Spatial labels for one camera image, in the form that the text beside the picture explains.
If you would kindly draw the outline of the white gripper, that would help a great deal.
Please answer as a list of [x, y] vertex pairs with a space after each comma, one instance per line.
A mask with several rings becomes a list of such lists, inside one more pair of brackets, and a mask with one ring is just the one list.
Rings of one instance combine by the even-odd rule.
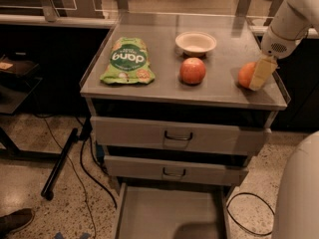
[[277, 60], [289, 57], [303, 39], [302, 31], [276, 33], [269, 27], [261, 41], [262, 55], [256, 62], [249, 88], [258, 91], [277, 69]]

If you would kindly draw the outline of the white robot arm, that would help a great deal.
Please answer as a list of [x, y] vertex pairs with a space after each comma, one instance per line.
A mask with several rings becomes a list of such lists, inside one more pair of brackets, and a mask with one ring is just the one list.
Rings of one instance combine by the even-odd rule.
[[[297, 48], [306, 32], [319, 32], [319, 0], [283, 0], [261, 42], [249, 88], [263, 87], [277, 61]], [[319, 239], [319, 131], [288, 158], [279, 185], [271, 239]]]

